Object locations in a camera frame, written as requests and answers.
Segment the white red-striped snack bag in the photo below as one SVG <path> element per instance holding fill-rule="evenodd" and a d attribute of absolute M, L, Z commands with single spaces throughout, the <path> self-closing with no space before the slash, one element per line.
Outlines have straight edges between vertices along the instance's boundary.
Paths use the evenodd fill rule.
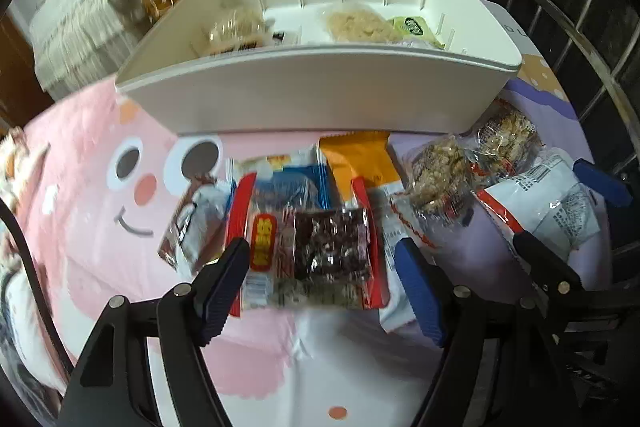
<path fill-rule="evenodd" d="M 509 244 L 528 232 L 562 261 L 600 232 L 587 190 L 565 150 L 544 148 L 533 166 L 474 193 Z"/>

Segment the clear mixed grain packet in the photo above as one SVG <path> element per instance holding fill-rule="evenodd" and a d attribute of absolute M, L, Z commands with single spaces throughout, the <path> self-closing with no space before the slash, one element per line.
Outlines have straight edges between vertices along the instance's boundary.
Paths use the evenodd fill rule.
<path fill-rule="evenodd" d="M 485 179 L 510 178 L 527 170 L 542 147 L 536 126 L 503 98 L 492 102 L 473 135 L 468 157 L 472 171 Z"/>

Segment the clear nut cluster packet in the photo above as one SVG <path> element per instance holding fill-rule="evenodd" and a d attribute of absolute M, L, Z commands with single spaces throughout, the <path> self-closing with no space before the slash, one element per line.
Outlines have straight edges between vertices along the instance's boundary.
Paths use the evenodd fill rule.
<path fill-rule="evenodd" d="M 473 178 L 458 139 L 447 134 L 409 150 L 402 158 L 410 204 L 425 223 L 451 227 L 469 208 Z"/>

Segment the brown and white snack packet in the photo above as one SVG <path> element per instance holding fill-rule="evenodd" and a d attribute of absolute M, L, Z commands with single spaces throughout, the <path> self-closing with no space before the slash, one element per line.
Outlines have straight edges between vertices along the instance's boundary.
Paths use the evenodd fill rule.
<path fill-rule="evenodd" d="M 158 255 L 180 277 L 194 277 L 210 258 L 224 229 L 231 195 L 229 182 L 209 174 L 190 180 L 158 248 Z"/>

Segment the orange and white snack packet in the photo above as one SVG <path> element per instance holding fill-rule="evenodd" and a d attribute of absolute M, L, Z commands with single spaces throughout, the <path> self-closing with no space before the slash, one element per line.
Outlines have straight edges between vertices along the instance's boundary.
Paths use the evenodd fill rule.
<path fill-rule="evenodd" d="M 412 239 L 427 256 L 436 245 L 413 213 L 388 139 L 387 131 L 334 134 L 319 140 L 319 150 L 341 201 L 371 210 L 378 244 L 378 302 L 373 308 L 382 329 L 391 333 L 416 321 L 395 268 L 396 244 Z"/>

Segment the blue and white snack packet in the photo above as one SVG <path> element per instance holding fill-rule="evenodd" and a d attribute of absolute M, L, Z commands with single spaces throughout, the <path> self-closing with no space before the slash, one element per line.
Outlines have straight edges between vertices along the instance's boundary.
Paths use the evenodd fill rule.
<path fill-rule="evenodd" d="M 332 206 L 329 167 L 315 145 L 281 155 L 228 159 L 226 173 L 235 185 L 232 219 L 244 216 L 250 205 L 275 212 Z"/>

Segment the red yellow label snack packet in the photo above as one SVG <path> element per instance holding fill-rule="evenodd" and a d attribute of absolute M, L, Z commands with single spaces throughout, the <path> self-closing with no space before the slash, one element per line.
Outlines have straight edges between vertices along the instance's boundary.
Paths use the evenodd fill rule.
<path fill-rule="evenodd" d="M 232 317 L 244 311 L 271 306 L 279 275 L 280 243 L 284 231 L 285 210 L 259 210 L 250 205 L 240 219 L 228 216 L 226 244 L 232 239 L 245 239 L 248 271 L 231 307 Z"/>

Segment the yellow puffed snack packet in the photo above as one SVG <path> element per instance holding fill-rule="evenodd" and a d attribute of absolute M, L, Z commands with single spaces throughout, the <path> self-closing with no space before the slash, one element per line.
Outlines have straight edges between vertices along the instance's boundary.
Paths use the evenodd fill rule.
<path fill-rule="evenodd" d="M 271 42 L 262 16 L 252 9 L 235 8 L 222 12 L 208 31 L 204 56 L 263 48 Z"/>

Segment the cartoon printed table cover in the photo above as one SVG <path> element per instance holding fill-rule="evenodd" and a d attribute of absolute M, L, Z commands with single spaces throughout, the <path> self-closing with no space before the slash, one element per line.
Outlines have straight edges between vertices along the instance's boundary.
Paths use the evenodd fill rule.
<path fill-rule="evenodd" d="M 282 209 L 254 174 L 235 183 L 214 256 L 246 272 L 257 306 L 226 312 L 205 346 L 186 323 L 198 277 L 160 257 L 189 184 L 183 161 L 200 145 L 222 159 L 283 152 L 310 135 L 174 135 L 105 79 L 31 122 L 47 149 L 27 240 L 46 271 L 54 321 L 76 367 L 62 426 L 575 426 L 579 415 L 558 343 L 530 301 L 501 225 L 532 231 L 516 202 L 555 200 L 570 161 L 589 153 L 559 81 L 526 37 L 523 64 L 501 92 L 534 124 L 544 159 L 475 195 L 470 231 L 424 233 L 390 156 L 411 135 L 352 132 L 358 166 L 320 211 L 309 186 Z M 364 168 L 366 160 L 371 168 Z M 390 288 L 382 309 L 280 306 L 271 275 L 291 260 L 295 220 L 326 222 L 347 204 L 370 219 Z"/>

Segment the metal window security bars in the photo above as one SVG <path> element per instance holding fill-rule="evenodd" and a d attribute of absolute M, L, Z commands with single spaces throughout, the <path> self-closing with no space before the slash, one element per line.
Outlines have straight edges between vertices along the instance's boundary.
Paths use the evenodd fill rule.
<path fill-rule="evenodd" d="M 574 108 L 593 161 L 639 186 L 639 10 L 631 0 L 491 0 L 533 39 Z"/>

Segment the green wrapped candy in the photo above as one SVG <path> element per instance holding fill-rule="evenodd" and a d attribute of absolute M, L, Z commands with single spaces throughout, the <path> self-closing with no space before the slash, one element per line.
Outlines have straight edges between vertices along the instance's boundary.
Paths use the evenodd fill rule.
<path fill-rule="evenodd" d="M 423 17 L 398 16 L 391 18 L 390 23 L 400 33 L 401 43 L 405 46 L 435 50 L 445 49 L 445 45 L 438 40 Z"/>

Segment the white plastic organizer bin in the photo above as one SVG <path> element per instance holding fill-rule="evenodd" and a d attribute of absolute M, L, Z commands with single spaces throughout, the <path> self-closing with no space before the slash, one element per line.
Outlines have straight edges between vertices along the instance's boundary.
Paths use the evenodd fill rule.
<path fill-rule="evenodd" d="M 443 50 L 402 43 L 337 43 L 330 4 L 367 5 L 383 18 L 420 16 Z M 252 9 L 271 42 L 204 56 L 224 11 Z M 167 129 L 461 133 L 522 64 L 480 0 L 180 0 L 122 66 L 116 89 Z"/>

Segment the beige cracker packet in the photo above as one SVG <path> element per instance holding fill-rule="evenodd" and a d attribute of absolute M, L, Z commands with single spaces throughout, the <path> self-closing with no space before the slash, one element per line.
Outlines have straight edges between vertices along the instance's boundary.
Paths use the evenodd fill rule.
<path fill-rule="evenodd" d="M 337 43 L 395 44 L 404 38 L 392 23 L 364 4 L 330 4 L 322 10 L 321 19 Z"/>

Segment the white lace-covered bed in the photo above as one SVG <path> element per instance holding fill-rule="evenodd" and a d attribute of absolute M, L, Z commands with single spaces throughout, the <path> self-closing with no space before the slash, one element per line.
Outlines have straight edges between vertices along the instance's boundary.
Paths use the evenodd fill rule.
<path fill-rule="evenodd" d="M 142 0 L 44 0 L 29 25 L 41 89 L 58 101 L 115 74 L 149 29 Z"/>

